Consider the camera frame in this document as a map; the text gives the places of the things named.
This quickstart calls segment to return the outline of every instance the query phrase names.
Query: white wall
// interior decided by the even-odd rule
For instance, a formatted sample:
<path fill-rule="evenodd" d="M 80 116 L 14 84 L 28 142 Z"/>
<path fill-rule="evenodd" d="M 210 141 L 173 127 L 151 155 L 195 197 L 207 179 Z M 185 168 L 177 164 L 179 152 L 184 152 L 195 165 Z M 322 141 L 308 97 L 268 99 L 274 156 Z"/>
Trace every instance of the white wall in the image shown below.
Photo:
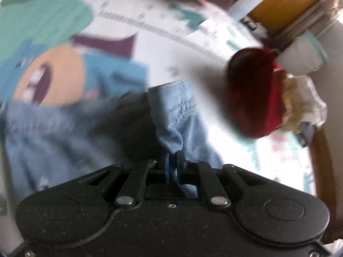
<path fill-rule="evenodd" d="M 328 105 L 328 120 L 323 129 L 334 174 L 340 175 L 341 179 L 336 181 L 337 201 L 343 202 L 343 24 L 335 21 L 318 40 L 328 55 L 329 63 L 310 76 L 320 98 Z M 337 213 L 337 218 L 343 218 L 343 209 Z"/>

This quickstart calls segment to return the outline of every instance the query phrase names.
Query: blue denim fabric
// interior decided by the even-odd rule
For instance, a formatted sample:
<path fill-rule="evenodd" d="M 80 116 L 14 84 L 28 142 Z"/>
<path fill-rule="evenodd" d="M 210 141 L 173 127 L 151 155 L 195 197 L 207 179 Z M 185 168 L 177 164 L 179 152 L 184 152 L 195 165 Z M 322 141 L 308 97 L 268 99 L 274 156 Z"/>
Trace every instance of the blue denim fabric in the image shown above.
<path fill-rule="evenodd" d="M 18 101 L 4 107 L 1 117 L 17 199 L 113 163 L 132 166 L 160 159 L 162 147 L 222 167 L 206 143 L 187 83 L 151 88 L 148 97 L 149 104 L 143 94 L 56 108 Z M 196 194 L 194 187 L 182 189 Z"/>

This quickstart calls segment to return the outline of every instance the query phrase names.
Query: metal rivet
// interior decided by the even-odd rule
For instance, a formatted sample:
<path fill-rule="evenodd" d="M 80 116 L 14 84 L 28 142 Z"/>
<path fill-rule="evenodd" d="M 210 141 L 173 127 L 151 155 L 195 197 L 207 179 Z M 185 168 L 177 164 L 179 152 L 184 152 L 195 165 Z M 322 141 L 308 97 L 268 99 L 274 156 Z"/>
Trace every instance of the metal rivet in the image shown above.
<path fill-rule="evenodd" d="M 170 208 L 170 209 L 175 209 L 176 207 L 177 207 L 177 205 L 174 203 L 168 204 L 168 208 Z"/>
<path fill-rule="evenodd" d="M 220 206 L 223 206 L 223 205 L 226 205 L 227 203 L 229 203 L 229 201 L 227 200 L 227 198 L 225 197 L 222 197 L 222 196 L 216 196 L 216 197 L 213 197 L 211 199 L 211 203 L 213 205 L 220 205 Z"/>
<path fill-rule="evenodd" d="M 320 254 L 317 251 L 312 251 L 308 254 L 308 257 L 320 257 Z"/>
<path fill-rule="evenodd" d="M 117 198 L 117 203 L 120 205 L 132 205 L 133 198 L 130 196 L 120 196 Z"/>
<path fill-rule="evenodd" d="M 36 257 L 36 254 L 32 251 L 26 251 L 24 257 Z"/>

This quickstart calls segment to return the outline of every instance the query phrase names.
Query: cartoon mouth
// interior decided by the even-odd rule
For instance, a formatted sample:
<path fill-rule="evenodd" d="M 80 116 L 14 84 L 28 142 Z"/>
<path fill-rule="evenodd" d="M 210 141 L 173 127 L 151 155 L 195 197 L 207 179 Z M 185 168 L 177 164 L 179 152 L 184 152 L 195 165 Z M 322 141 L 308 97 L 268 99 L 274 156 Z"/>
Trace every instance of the cartoon mouth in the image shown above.
<path fill-rule="evenodd" d="M 50 83 L 51 68 L 47 64 L 42 64 L 32 73 L 30 81 L 23 92 L 22 100 L 41 104 L 48 93 Z"/>

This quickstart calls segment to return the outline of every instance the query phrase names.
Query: play mat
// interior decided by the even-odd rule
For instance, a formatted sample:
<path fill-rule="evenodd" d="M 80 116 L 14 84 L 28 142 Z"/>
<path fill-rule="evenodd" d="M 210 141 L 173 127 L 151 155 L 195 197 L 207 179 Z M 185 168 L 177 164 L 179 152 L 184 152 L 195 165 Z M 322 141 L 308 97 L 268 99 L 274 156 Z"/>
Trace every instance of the play mat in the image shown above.
<path fill-rule="evenodd" d="M 226 63 L 251 46 L 260 44 L 207 2 L 0 0 L 0 101 L 64 105 L 188 80 L 225 163 L 315 194 L 308 150 L 292 133 L 247 140 L 223 114 Z"/>

